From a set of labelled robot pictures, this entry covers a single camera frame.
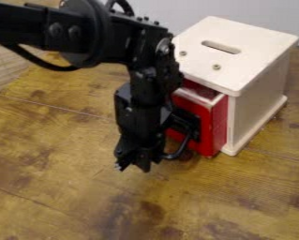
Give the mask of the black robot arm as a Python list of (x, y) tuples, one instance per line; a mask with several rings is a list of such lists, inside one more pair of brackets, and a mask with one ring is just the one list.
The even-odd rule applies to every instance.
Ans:
[(143, 172), (165, 154), (172, 119), (171, 94), (183, 74), (173, 57), (172, 33), (133, 14), (127, 0), (61, 0), (57, 8), (0, 3), (0, 45), (37, 66), (54, 71), (127, 67), (129, 81), (113, 94), (120, 131), (115, 166)]

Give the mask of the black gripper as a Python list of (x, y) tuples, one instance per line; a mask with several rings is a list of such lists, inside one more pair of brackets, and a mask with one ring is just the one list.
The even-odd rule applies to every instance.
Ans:
[(165, 129), (172, 107), (163, 98), (151, 104), (141, 102), (131, 92), (131, 83), (124, 83), (113, 94), (115, 121), (120, 139), (115, 147), (115, 168), (121, 172), (135, 165), (149, 172), (151, 162), (159, 164), (165, 148)]

